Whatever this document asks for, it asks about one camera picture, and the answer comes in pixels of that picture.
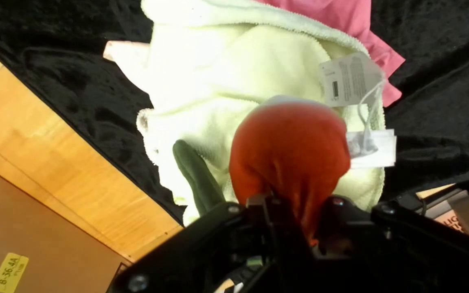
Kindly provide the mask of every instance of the black velvet cloth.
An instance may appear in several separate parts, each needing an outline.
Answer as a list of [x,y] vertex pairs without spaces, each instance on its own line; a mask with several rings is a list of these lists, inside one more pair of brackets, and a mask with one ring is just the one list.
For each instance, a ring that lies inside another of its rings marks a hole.
[[[0,0],[0,61],[181,221],[136,131],[149,96],[101,57],[110,39],[149,42],[151,26],[140,0]],[[386,109],[398,157],[384,199],[469,179],[469,0],[373,0],[372,31],[406,58],[391,77],[403,98]]]

